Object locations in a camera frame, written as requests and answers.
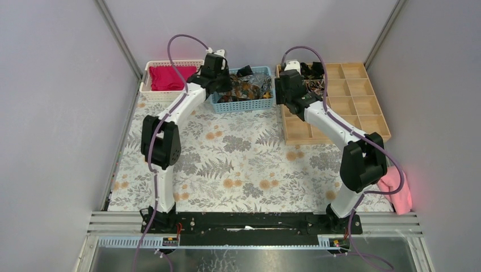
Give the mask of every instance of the orange flower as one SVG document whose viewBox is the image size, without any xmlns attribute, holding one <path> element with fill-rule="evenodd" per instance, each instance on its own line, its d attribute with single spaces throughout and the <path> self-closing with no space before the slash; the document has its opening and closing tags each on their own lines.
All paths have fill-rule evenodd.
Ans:
<svg viewBox="0 0 481 272">
<path fill-rule="evenodd" d="M 287 158 L 288 161 L 293 162 L 297 158 L 297 154 L 292 152 L 292 151 L 289 151 L 286 154 L 286 158 Z"/>
<path fill-rule="evenodd" d="M 336 199 L 336 193 L 334 193 L 334 191 L 332 191 L 332 190 L 329 190 L 326 193 L 326 198 L 329 199 L 330 201 L 335 200 Z"/>
<path fill-rule="evenodd" d="M 206 138 L 207 140 L 212 140 L 212 139 L 214 139 L 214 138 L 215 138 L 215 137 L 214 137 L 214 133 L 212 133 L 212 132 L 207 133 L 207 135 L 205 136 L 205 138 Z"/>
<path fill-rule="evenodd" d="M 118 183 L 117 181 L 113 184 L 113 190 L 116 191 L 120 188 L 120 183 Z"/>
<path fill-rule="evenodd" d="M 233 184 L 233 182 L 232 182 L 232 180 L 231 180 L 230 178 L 224 180 L 224 187 L 225 187 L 225 188 L 230 188 L 230 187 L 232 187 L 232 184 Z"/>
<path fill-rule="evenodd" d="M 268 180 L 261 180 L 259 183 L 259 187 L 263 190 L 267 190 L 271 187 L 271 185 Z"/>
</svg>

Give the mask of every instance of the wooden organizer box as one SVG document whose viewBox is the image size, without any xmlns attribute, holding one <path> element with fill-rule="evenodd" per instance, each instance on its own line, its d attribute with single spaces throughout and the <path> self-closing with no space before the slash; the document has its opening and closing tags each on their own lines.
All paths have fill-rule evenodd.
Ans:
<svg viewBox="0 0 481 272">
<path fill-rule="evenodd" d="M 328 63 L 326 66 L 329 107 L 358 129 L 367 133 L 377 132 L 384 142 L 389 140 L 391 133 L 364 65 L 362 63 Z M 281 66 L 277 65 L 277 77 L 280 69 Z M 319 129 L 292 115 L 286 106 L 281 106 L 281 113 L 286 145 L 332 143 Z"/>
</svg>

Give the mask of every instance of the gray wall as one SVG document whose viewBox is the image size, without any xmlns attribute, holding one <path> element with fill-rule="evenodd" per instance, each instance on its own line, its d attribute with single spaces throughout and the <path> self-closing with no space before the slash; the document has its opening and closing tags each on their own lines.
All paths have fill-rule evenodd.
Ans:
<svg viewBox="0 0 481 272">
<path fill-rule="evenodd" d="M 107 0 L 141 69 L 167 60 L 175 34 L 194 35 L 213 49 L 226 49 L 229 67 L 270 66 L 284 52 L 308 45 L 329 62 L 364 62 L 396 0 Z M 201 45 L 179 38 L 174 59 L 203 59 Z M 293 51 L 290 58 L 314 55 Z"/>
<path fill-rule="evenodd" d="M 0 4 L 0 271 L 71 271 L 134 76 L 94 1 Z"/>
<path fill-rule="evenodd" d="M 369 71 L 437 271 L 481 265 L 480 13 L 478 0 L 409 1 Z"/>
</svg>

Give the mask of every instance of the pink cloth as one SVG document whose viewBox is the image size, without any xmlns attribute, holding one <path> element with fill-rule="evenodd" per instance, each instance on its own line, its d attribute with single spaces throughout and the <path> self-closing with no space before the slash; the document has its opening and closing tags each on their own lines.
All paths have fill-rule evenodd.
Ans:
<svg viewBox="0 0 481 272">
<path fill-rule="evenodd" d="M 409 191 L 409 186 L 407 185 L 406 174 L 404 175 L 404 186 L 399 193 L 394 195 L 385 195 L 387 200 L 394 205 L 397 214 L 405 214 L 411 211 L 412 199 L 411 191 Z M 401 178 L 396 167 L 391 166 L 387 168 L 387 174 L 379 180 L 377 186 L 382 192 L 392 192 L 398 188 Z"/>
<path fill-rule="evenodd" d="M 185 80 L 197 71 L 195 66 L 178 66 L 179 72 Z M 172 66 L 149 67 L 152 77 L 150 88 L 152 91 L 181 91 L 184 83 Z"/>
</svg>

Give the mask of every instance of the floral pattern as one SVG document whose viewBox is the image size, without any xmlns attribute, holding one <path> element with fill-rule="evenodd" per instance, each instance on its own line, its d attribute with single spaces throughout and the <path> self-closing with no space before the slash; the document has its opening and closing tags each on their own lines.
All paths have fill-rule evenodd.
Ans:
<svg viewBox="0 0 481 272">
<path fill-rule="evenodd" d="M 142 121 L 169 103 L 138 100 L 109 211 L 137 211 L 152 202 L 153 176 L 140 153 Z M 206 101 L 192 110 L 179 128 L 182 154 L 173 181 L 178 211 L 320 212 L 336 198 L 340 151 L 332 144 L 286 146 L 278 106 L 215 114 Z M 367 195 L 358 208 L 392 210 L 381 195 Z"/>
</svg>

